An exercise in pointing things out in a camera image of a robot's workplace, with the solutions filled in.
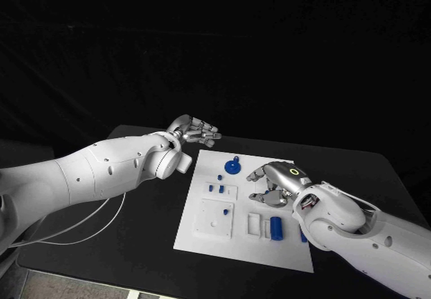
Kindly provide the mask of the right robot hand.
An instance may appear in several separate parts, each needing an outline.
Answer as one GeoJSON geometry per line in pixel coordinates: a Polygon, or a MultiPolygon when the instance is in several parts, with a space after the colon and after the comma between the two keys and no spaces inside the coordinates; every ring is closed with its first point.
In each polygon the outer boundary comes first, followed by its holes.
{"type": "Polygon", "coordinates": [[[274,208],[283,208],[288,200],[296,200],[298,194],[313,185],[309,175],[288,162],[272,161],[264,164],[247,176],[257,182],[265,178],[267,191],[252,193],[249,199],[274,208]]]}

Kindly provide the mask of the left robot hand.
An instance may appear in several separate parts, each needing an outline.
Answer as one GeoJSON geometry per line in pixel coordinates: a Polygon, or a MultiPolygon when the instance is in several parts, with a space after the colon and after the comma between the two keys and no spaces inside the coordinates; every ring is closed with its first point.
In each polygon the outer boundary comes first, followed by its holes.
{"type": "Polygon", "coordinates": [[[166,131],[176,137],[182,145],[200,143],[212,148],[216,140],[222,138],[218,128],[187,114],[174,119],[166,131]]]}

